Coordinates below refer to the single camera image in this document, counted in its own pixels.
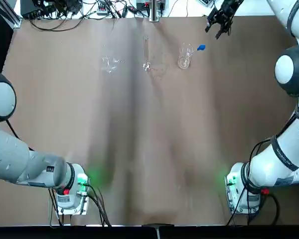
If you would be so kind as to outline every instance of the power strip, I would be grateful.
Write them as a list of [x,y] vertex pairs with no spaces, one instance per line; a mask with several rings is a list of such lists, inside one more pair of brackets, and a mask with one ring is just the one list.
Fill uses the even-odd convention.
[[102,2],[99,3],[98,9],[96,10],[96,14],[100,16],[109,14],[108,9],[104,3]]

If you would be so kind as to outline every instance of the metal stand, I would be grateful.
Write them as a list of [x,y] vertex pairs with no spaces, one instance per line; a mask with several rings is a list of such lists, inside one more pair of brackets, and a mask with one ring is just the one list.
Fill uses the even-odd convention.
[[150,22],[159,22],[159,17],[157,15],[157,9],[156,9],[156,0],[151,1],[151,9],[150,9],[150,15],[149,15],[149,21]]

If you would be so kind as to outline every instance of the green led light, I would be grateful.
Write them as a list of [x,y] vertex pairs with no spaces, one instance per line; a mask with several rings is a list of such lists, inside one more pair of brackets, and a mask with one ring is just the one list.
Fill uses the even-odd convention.
[[[78,184],[88,184],[88,176],[86,176],[86,174],[84,173],[79,173],[78,174]],[[81,185],[79,190],[79,192],[87,192],[87,187],[84,185]]]

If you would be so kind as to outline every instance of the white robot link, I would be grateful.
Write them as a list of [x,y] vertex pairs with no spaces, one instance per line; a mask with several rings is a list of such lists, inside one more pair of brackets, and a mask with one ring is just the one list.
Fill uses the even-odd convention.
[[[16,107],[12,84],[0,73],[0,122]],[[20,139],[0,130],[0,179],[57,192],[60,214],[86,214],[89,178],[79,164],[62,157],[32,151]]]
[[[299,0],[268,0],[268,3],[299,42]],[[285,50],[278,58],[275,78],[291,97],[298,98],[298,104],[282,131],[265,140],[270,145],[254,156],[250,165],[249,162],[234,164],[225,177],[232,214],[257,213],[263,188],[299,184],[299,45]]]

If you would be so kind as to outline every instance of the clear glass object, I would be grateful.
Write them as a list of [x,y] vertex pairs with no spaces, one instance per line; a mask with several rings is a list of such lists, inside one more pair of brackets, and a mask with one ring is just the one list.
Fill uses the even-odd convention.
[[143,68],[144,68],[145,71],[150,71],[151,63],[150,63],[150,60],[149,60],[149,37],[144,36],[143,40],[144,40],[144,59],[145,59],[145,63],[143,64]]
[[193,47],[183,44],[179,49],[178,66],[180,69],[187,69],[190,65],[191,56],[194,53]]

